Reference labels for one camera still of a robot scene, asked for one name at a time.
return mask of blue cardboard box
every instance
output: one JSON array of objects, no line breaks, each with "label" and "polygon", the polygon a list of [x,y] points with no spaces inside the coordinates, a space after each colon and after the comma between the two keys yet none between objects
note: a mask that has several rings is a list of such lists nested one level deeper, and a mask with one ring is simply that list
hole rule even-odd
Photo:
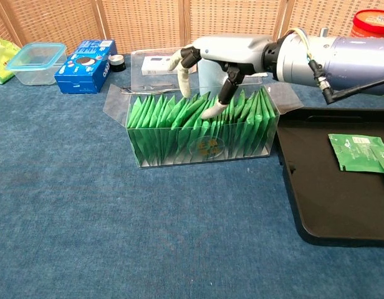
[{"label": "blue cardboard box", "polygon": [[108,57],[117,54],[114,40],[84,40],[55,79],[62,93],[98,93],[110,73]]}]

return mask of robotic arm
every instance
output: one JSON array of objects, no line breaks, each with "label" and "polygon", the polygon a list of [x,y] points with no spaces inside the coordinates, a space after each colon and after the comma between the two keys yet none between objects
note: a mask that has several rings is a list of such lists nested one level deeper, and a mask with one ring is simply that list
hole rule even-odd
[{"label": "robotic arm", "polygon": [[244,77],[258,72],[270,72],[282,82],[318,86],[328,104],[360,92],[384,95],[384,39],[306,36],[298,28],[275,42],[263,35],[201,37],[170,60],[169,70],[178,66],[185,97],[190,96],[188,69],[202,58],[228,73],[218,102],[203,112],[203,119],[225,110]]}]

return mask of red lid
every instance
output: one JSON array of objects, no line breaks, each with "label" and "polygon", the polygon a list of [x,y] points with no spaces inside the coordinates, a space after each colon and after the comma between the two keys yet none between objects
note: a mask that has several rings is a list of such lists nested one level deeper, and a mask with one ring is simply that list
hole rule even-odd
[{"label": "red lid", "polygon": [[384,11],[378,9],[358,11],[353,24],[369,32],[384,34]]}]

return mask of red container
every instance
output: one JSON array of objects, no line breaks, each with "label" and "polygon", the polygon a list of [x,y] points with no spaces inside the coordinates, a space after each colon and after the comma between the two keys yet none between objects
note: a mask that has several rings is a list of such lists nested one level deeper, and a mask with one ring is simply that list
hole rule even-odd
[{"label": "red container", "polygon": [[384,37],[384,11],[358,11],[353,20],[352,37]]}]

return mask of black tray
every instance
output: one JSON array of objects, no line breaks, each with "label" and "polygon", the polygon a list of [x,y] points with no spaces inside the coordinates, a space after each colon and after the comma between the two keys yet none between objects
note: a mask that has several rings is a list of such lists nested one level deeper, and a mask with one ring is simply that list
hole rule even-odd
[{"label": "black tray", "polygon": [[329,133],[384,142],[384,110],[301,108],[281,116],[279,158],[297,231],[316,245],[384,246],[384,174],[339,170]]}]

